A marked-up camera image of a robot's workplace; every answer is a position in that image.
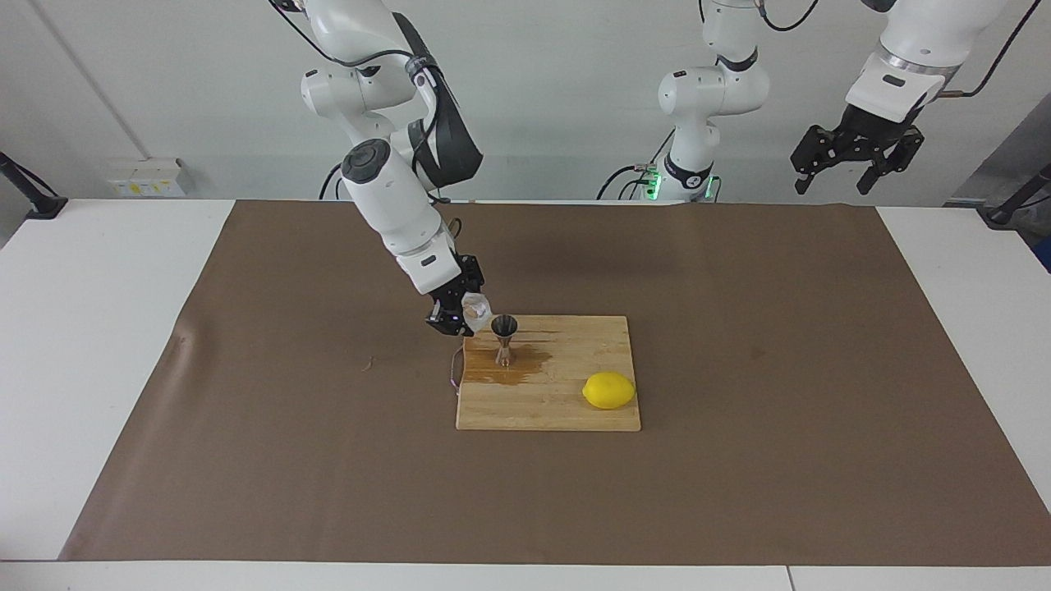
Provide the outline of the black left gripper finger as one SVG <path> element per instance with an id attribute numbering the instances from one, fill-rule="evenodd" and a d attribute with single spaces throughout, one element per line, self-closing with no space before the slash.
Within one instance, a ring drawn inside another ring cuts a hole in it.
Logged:
<path id="1" fill-rule="evenodd" d="M 810 189 L 815 176 L 841 162 L 841 152 L 851 150 L 852 139 L 850 135 L 811 125 L 803 135 L 791 156 L 794 171 L 798 176 L 794 183 L 796 193 L 806 193 Z"/>
<path id="2" fill-rule="evenodd" d="M 857 191 L 868 195 L 883 176 L 904 172 L 924 141 L 925 137 L 918 127 L 909 127 L 900 139 L 897 139 L 893 146 L 881 147 L 877 144 L 872 146 L 870 167 L 857 181 Z"/>

